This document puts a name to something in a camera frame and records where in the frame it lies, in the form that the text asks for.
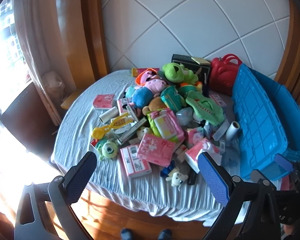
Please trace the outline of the yellow snowball maker tongs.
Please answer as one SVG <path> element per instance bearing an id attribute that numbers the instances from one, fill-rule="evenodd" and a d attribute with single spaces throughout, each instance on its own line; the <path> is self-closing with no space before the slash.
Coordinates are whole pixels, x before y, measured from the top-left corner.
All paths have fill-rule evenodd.
<path id="1" fill-rule="evenodd" d="M 119 129 L 127 124 L 133 123 L 134 119 L 128 117 L 129 114 L 125 113 L 116 117 L 110 124 L 104 125 L 102 127 L 95 127 L 91 133 L 91 136 L 94 139 L 100 140 L 102 139 L 108 132 L 112 129 Z"/>

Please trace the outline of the long green white box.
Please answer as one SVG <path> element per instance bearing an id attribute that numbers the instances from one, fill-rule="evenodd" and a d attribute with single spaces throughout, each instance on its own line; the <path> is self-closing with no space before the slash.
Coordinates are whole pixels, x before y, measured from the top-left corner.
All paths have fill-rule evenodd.
<path id="1" fill-rule="evenodd" d="M 134 134 L 137 132 L 137 130 L 143 126 L 147 122 L 147 119 L 143 117 L 141 120 L 139 120 L 134 126 L 132 126 L 129 130 L 127 130 L 123 135 L 121 135 L 117 139 L 117 143 L 119 145 L 125 144 L 131 137 L 134 136 Z"/>

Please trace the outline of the pastel tissue pack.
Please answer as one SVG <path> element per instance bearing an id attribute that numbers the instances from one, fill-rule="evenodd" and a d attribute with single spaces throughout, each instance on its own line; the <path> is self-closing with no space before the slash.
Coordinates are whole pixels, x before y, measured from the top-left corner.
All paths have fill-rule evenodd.
<path id="1" fill-rule="evenodd" d="M 187 148 L 193 147 L 205 137 L 204 129 L 202 127 L 187 129 L 185 135 Z"/>

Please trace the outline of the green pink wipes pack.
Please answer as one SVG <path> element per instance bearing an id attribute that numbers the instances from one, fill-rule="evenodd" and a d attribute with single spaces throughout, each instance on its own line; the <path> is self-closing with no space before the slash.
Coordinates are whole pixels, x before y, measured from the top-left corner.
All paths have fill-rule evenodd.
<path id="1" fill-rule="evenodd" d="M 171 109 L 150 111 L 147 113 L 147 118 L 155 136 L 175 143 L 184 141 L 184 131 Z"/>

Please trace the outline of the green one-eyed monster plush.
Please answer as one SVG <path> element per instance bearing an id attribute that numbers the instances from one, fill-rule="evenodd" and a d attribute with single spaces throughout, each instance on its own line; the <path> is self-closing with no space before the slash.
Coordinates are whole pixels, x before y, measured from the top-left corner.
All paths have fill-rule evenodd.
<path id="1" fill-rule="evenodd" d="M 96 144 L 100 160 L 114 160 L 118 154 L 118 146 L 112 140 L 102 139 Z"/>

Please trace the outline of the pink white barcode tissue pack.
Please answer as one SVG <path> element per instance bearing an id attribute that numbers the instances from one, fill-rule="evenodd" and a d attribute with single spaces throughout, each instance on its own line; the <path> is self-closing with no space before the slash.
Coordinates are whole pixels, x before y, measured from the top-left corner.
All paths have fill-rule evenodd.
<path id="1" fill-rule="evenodd" d="M 144 159 L 139 159 L 137 152 L 139 145 L 129 145 L 120 149 L 121 159 L 129 179 L 148 175 L 152 172 L 150 163 Z"/>

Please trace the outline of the pink barcode box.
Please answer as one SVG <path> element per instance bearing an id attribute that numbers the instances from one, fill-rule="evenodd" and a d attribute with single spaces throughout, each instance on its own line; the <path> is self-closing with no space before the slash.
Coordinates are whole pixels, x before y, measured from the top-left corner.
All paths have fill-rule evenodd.
<path id="1" fill-rule="evenodd" d="M 227 106 L 226 102 L 219 94 L 210 94 L 209 97 L 213 99 L 220 107 L 224 108 Z"/>

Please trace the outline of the green crocodile plush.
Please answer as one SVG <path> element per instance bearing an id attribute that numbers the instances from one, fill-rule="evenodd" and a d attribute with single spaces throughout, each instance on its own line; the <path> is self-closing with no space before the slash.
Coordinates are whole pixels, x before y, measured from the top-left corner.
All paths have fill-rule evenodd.
<path id="1" fill-rule="evenodd" d="M 213 99 L 204 97 L 200 92 L 188 92 L 185 101 L 193 108 L 200 120 L 208 121 L 213 126 L 218 126 L 225 120 L 222 107 Z"/>

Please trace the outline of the small pink tissue pack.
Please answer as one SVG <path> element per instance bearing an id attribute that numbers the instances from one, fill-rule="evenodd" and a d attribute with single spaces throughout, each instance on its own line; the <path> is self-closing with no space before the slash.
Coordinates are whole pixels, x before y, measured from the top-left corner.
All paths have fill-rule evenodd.
<path id="1" fill-rule="evenodd" d="M 95 109 L 111 109 L 114 105 L 114 94 L 99 94 L 93 101 Z"/>

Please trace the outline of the black gift box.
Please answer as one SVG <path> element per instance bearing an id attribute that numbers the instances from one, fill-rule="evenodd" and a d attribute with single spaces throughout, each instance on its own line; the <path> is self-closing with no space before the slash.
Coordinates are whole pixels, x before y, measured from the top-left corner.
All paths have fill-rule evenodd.
<path id="1" fill-rule="evenodd" d="M 183 64 L 185 68 L 193 71 L 198 76 L 198 81 L 203 84 L 203 96 L 209 96 L 209 82 L 212 71 L 210 64 L 198 64 L 190 56 L 179 54 L 173 54 L 171 62 Z"/>

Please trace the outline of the teal wipes pack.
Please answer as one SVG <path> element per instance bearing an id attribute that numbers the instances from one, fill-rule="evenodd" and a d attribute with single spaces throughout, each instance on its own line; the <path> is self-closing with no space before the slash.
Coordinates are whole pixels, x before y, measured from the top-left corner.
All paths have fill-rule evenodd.
<path id="1" fill-rule="evenodd" d="M 166 87 L 160 94 L 163 103 L 174 113 L 186 107 L 185 99 L 178 93 L 175 86 Z"/>

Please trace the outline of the yellow sticky note pad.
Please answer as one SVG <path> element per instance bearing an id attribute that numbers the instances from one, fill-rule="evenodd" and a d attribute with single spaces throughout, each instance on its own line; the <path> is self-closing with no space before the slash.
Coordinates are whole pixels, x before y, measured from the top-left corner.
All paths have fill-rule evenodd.
<path id="1" fill-rule="evenodd" d="M 210 65 L 211 63 L 202 57 L 191 57 L 191 60 L 200 65 Z"/>

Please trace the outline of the long pink yellow box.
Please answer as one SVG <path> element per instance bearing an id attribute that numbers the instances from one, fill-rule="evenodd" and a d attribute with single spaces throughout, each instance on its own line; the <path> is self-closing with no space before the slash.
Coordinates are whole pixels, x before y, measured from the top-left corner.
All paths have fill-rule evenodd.
<path id="1" fill-rule="evenodd" d="M 154 71 L 154 72 L 158 72 L 160 69 L 159 68 L 132 68 L 131 75 L 132 75 L 132 77 L 137 77 L 141 73 L 150 71 L 150 70 Z"/>

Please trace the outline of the pig plush in orange hood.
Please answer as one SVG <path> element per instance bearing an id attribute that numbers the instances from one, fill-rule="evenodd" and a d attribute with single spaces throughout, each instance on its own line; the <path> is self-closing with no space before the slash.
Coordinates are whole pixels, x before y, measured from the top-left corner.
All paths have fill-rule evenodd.
<path id="1" fill-rule="evenodd" d="M 157 75 L 157 72 L 154 71 L 146 71 L 138 75 L 135 79 L 135 83 L 138 86 L 143 86 L 143 84 L 147 81 L 148 78 L 154 77 Z"/>

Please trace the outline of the pink curtain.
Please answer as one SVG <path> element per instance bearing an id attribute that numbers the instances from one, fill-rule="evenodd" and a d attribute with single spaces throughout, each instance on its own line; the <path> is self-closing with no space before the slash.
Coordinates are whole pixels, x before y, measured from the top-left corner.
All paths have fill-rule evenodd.
<path id="1" fill-rule="evenodd" d="M 76 85 L 63 50 L 56 0 L 13 0 L 15 29 L 30 70 L 30 77 L 54 125 L 62 122 L 60 102 L 44 82 L 50 72 L 64 83 L 64 92 Z"/>

